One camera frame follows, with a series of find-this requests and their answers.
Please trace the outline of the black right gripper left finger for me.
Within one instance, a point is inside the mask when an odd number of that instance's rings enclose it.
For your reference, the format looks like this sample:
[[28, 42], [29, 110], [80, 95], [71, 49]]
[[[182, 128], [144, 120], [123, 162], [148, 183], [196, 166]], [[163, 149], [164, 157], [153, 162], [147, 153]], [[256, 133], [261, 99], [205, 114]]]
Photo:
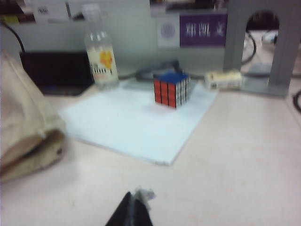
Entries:
[[128, 209], [130, 207], [130, 201], [132, 199], [132, 194], [127, 192], [113, 214], [111, 215], [110, 219], [106, 223], [106, 226], [124, 226], [127, 215]]

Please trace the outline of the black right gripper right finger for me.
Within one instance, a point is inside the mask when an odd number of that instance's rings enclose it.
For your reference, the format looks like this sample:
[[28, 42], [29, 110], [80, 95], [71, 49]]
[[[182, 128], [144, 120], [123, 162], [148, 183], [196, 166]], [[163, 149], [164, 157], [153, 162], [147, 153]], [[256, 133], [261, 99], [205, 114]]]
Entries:
[[138, 188], [134, 194], [133, 225], [152, 226], [149, 201], [155, 198], [151, 189]]

